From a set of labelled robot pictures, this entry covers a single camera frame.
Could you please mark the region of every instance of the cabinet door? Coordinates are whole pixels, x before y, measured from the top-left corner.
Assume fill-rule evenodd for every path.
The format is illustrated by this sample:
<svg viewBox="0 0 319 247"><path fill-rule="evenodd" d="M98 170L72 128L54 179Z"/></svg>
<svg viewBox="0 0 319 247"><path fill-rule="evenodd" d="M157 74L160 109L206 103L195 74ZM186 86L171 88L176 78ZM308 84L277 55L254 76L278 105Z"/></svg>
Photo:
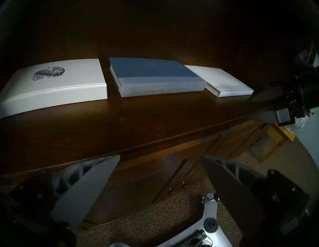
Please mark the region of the cabinet door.
<svg viewBox="0 0 319 247"><path fill-rule="evenodd" d="M240 155L245 149L249 148L257 139L257 137L262 136L266 133L266 131L270 128L270 124L261 124L256 131L253 132L252 135L246 139L243 144L237 148L229 157L228 159L234 159L238 155Z"/></svg>
<svg viewBox="0 0 319 247"><path fill-rule="evenodd" d="M237 148L239 148L258 129L260 123L247 121L239 124L225 133L220 140L210 148L208 155L227 159Z"/></svg>
<svg viewBox="0 0 319 247"><path fill-rule="evenodd" d="M100 225L151 204L183 162L167 156L114 171L85 221Z"/></svg>
<svg viewBox="0 0 319 247"><path fill-rule="evenodd" d="M201 139L201 143L197 146L187 148L182 152L188 155L188 159L185 164L178 169L174 177L169 183L163 188L161 193L156 198L156 202L163 200L174 192L181 190L195 181L200 181L205 177L205 172L201 173L202 177L195 178L193 181L189 181L187 177L197 168L197 163L200 156L206 154L207 150L210 149L220 138L220 134L215 134L206 138Z"/></svg>

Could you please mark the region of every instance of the knob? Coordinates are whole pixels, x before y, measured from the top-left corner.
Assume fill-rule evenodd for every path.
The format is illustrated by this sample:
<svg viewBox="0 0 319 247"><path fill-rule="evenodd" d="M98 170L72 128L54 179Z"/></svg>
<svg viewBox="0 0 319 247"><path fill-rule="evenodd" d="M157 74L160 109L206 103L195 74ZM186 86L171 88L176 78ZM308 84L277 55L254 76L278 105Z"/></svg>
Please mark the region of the knob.
<svg viewBox="0 0 319 247"><path fill-rule="evenodd" d="M188 184L186 184L184 181L182 182L182 189L186 188L188 186Z"/></svg>
<svg viewBox="0 0 319 247"><path fill-rule="evenodd" d="M170 196L175 194L175 191L171 187L169 187L168 189L169 189L169 193L168 194Z"/></svg>

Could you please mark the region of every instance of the wooden table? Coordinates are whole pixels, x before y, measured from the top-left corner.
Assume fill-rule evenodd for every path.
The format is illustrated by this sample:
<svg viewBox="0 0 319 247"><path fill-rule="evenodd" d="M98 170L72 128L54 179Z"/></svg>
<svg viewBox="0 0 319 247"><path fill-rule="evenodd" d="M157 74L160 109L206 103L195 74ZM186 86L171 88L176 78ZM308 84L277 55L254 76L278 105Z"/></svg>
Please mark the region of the wooden table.
<svg viewBox="0 0 319 247"><path fill-rule="evenodd" d="M291 134L284 127L279 127L278 124L271 124L271 127L267 130L267 134L277 143L276 146L270 150L259 162L262 163L273 155L279 148L285 145L286 142L293 142L295 134Z"/></svg>

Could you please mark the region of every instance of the cabinet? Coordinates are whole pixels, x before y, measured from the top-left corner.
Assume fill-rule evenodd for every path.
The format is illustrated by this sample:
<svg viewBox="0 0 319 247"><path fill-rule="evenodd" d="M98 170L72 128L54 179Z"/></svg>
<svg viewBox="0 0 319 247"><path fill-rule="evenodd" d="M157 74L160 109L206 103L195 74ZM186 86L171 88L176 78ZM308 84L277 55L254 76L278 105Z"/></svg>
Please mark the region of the cabinet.
<svg viewBox="0 0 319 247"><path fill-rule="evenodd" d="M183 140L164 143L144 155L139 152L124 155L80 227L120 219L203 180L206 173L199 162L202 154L234 158L267 126L247 121L184 143Z"/></svg>

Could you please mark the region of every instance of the wire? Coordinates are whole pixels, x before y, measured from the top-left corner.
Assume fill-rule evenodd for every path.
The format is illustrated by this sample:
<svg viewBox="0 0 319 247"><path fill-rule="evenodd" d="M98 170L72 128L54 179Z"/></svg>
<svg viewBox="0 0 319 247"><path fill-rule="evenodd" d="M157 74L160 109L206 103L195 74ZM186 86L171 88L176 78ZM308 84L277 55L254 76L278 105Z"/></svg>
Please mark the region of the wire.
<svg viewBox="0 0 319 247"><path fill-rule="evenodd" d="M206 235L207 236L207 235ZM208 236L207 236L208 237ZM211 238L210 237L208 237L210 240L211 240ZM207 241L207 240L206 240ZM208 242L208 241L207 241ZM213 247L213 241L211 240L211 247Z"/></svg>
<svg viewBox="0 0 319 247"><path fill-rule="evenodd" d="M213 244L210 243L207 239L204 239L204 240L207 241L211 245L211 247L213 247Z"/></svg>

